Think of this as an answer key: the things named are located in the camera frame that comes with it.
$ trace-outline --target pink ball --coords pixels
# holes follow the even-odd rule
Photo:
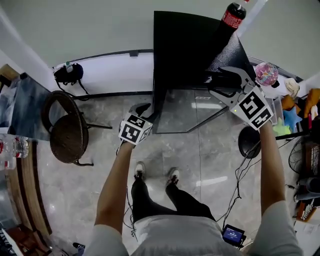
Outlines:
[[[272,86],[278,80],[278,69],[269,62],[256,66],[256,81],[263,86]]]

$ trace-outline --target colorful toy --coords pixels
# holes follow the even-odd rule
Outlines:
[[[290,92],[291,98],[295,99],[300,90],[300,85],[293,78],[285,79],[284,85],[285,85],[285,88]]]
[[[295,104],[294,100],[292,99],[292,97],[290,95],[286,95],[283,97],[283,99],[281,100],[281,105],[282,105],[282,109],[287,110],[287,111],[290,111],[290,110],[292,110],[293,107],[295,107],[297,115],[301,111],[301,108],[298,107],[297,104]]]
[[[278,134],[278,136],[291,134],[290,127],[285,126],[280,117],[278,117],[278,123],[273,126],[272,129]]]
[[[304,118],[308,117],[312,106],[317,105],[320,97],[320,89],[311,89],[305,101]]]
[[[302,121],[302,118],[297,115],[296,107],[294,106],[290,111],[284,110],[284,125],[290,126],[291,131],[294,133],[296,129],[296,123]]]
[[[263,86],[272,86],[278,80],[277,68],[269,62],[263,62],[255,68],[256,80]]]
[[[317,105],[314,105],[311,108],[311,120],[314,120],[317,116],[318,116],[318,107]]]

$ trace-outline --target plastic water bottle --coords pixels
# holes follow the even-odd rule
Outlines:
[[[21,137],[4,137],[0,139],[0,155],[10,158],[25,158],[29,153],[29,144]]]
[[[13,157],[11,160],[0,159],[0,171],[13,170],[16,168],[16,159]]]
[[[65,69],[66,69],[66,72],[67,72],[67,73],[70,73],[70,72],[74,71],[74,67],[72,66],[72,64],[70,64],[69,61],[67,61],[67,62],[65,63]]]

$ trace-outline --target blue screen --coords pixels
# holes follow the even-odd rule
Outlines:
[[[242,233],[227,227],[224,234],[223,234],[223,237],[226,239],[229,239],[233,242],[238,243],[241,240]]]

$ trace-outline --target black pants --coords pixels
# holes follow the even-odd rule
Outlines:
[[[178,189],[177,186],[170,184],[166,187],[165,192],[176,210],[171,210],[152,201],[147,185],[141,179],[137,179],[131,189],[133,222],[155,215],[198,216],[216,221],[208,206],[200,203],[187,192]]]

